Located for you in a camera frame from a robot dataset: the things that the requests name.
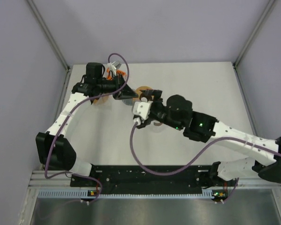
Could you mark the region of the clear glass carafe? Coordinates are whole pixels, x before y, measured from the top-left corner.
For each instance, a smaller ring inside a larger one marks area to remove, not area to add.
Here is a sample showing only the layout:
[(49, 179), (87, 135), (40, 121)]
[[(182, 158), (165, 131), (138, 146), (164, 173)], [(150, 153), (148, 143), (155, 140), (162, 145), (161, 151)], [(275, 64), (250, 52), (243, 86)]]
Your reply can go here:
[(166, 129), (166, 126), (158, 121), (153, 121), (151, 125), (149, 125), (149, 130), (153, 133), (161, 133)]

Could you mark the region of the wooden dripper ring holder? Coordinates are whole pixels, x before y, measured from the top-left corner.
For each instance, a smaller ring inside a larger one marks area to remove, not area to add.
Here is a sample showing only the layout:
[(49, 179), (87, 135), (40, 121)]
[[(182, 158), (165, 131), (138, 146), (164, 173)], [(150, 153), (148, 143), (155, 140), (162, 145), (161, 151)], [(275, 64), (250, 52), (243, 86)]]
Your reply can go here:
[(140, 86), (138, 87), (135, 92), (138, 94), (138, 99), (141, 99), (142, 90), (151, 90), (151, 87), (148, 86)]

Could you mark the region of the orange coffee filter pack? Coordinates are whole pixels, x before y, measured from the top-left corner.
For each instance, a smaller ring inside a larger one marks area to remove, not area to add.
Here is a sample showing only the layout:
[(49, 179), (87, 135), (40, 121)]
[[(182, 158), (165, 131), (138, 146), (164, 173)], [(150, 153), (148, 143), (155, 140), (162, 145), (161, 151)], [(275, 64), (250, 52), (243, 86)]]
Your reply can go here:
[(118, 76), (118, 77), (121, 76), (121, 77), (123, 77), (124, 79), (126, 79), (126, 77), (127, 77), (126, 72), (124, 72), (124, 71), (122, 71), (122, 70), (117, 70), (116, 72), (117, 72), (117, 73), (114, 74), (113, 72), (110, 72), (109, 69), (107, 69), (107, 70), (103, 73), (102, 78), (103, 78), (103, 79), (106, 79), (106, 80), (115, 80), (117, 76)]

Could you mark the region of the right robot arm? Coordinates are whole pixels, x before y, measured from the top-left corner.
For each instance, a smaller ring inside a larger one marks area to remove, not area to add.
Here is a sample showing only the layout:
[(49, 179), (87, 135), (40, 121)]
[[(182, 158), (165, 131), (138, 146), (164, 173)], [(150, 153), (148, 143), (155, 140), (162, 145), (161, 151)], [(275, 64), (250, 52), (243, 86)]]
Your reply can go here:
[(215, 162), (209, 180), (218, 186), (234, 178), (258, 175), (261, 179), (281, 183), (281, 137), (265, 139), (234, 129), (217, 118), (196, 112), (192, 102), (181, 95), (170, 96), (166, 103), (161, 90), (142, 90), (147, 99), (137, 101), (132, 108), (134, 128), (144, 128), (158, 121), (183, 132), (183, 136), (205, 143), (204, 152), (213, 144), (220, 144), (245, 156), (232, 162)]

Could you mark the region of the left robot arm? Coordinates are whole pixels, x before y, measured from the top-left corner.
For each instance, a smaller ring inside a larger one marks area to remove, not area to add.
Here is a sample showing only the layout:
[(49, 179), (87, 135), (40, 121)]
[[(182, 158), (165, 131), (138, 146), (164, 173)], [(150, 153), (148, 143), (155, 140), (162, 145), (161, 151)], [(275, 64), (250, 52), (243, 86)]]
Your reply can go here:
[(45, 166), (75, 173), (81, 181), (92, 186), (97, 175), (92, 172), (92, 164), (78, 158), (69, 139), (77, 126), (80, 117), (95, 100), (112, 95), (116, 100), (132, 99), (137, 93), (127, 84), (127, 77), (118, 72), (121, 64), (118, 61), (101, 63), (89, 62), (86, 73), (71, 91), (66, 106), (54, 123), (36, 136), (36, 145), (40, 163)]

